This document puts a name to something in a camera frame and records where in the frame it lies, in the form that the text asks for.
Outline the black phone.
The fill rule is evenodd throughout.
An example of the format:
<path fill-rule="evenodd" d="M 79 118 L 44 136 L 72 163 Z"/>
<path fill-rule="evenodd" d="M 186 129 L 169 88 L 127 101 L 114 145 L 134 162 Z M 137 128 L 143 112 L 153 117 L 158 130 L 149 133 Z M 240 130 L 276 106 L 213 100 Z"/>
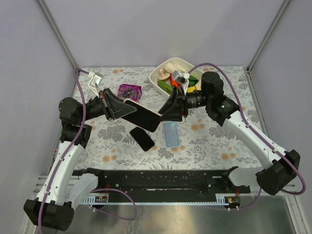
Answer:
<path fill-rule="evenodd" d="M 154 147 L 155 143 L 151 137 L 141 128 L 135 127 L 130 131 L 130 135 L 137 142 L 143 151 L 149 151 Z"/>

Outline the black smartphone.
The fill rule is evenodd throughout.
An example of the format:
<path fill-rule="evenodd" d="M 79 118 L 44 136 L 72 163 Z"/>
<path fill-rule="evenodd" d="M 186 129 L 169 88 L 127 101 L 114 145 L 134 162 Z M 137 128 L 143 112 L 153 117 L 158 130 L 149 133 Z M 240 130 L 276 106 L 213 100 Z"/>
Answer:
<path fill-rule="evenodd" d="M 156 113 L 131 99 L 125 99 L 124 103 L 136 108 L 136 112 L 123 117 L 125 121 L 152 133 L 157 130 L 161 118 L 159 113 Z"/>

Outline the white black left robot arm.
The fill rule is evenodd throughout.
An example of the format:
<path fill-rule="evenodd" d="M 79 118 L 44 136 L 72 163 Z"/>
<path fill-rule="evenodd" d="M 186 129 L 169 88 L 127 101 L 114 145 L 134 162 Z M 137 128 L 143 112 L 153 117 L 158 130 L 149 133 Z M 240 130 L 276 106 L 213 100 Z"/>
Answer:
<path fill-rule="evenodd" d="M 88 102 L 66 97 L 60 101 L 58 109 L 62 131 L 56 159 L 43 187 L 33 200 L 26 200 L 23 209 L 39 228 L 65 231 L 73 220 L 75 209 L 89 193 L 110 190 L 104 172 L 91 168 L 68 189 L 75 165 L 91 135 L 92 127 L 85 121 L 100 116 L 115 120 L 136 112 L 137 108 L 120 100 L 110 89 L 104 89 Z"/>

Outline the light blue phone case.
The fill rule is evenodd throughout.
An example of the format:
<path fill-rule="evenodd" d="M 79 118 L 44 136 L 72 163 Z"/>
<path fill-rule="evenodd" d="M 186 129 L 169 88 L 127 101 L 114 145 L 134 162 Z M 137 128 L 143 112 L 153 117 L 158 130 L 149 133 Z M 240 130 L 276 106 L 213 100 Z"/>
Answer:
<path fill-rule="evenodd" d="M 165 144 L 167 148 L 175 148 L 180 145 L 179 134 L 176 122 L 164 122 L 163 132 L 165 137 Z"/>

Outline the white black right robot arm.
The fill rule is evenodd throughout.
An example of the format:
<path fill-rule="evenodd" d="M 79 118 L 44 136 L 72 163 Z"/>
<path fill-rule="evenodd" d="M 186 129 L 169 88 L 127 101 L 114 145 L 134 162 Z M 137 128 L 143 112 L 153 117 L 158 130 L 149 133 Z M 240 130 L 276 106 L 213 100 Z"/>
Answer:
<path fill-rule="evenodd" d="M 190 75 L 174 71 L 174 86 L 166 103 L 159 110 L 161 121 L 182 121 L 192 108 L 205 107 L 209 118 L 233 133 L 258 158 L 261 167 L 233 167 L 227 172 L 235 186 L 256 186 L 270 195 L 284 190 L 296 177 L 300 155 L 274 144 L 265 134 L 250 124 L 235 101 L 224 95 L 224 82 L 216 72 L 205 72 L 200 90 L 187 92 Z"/>

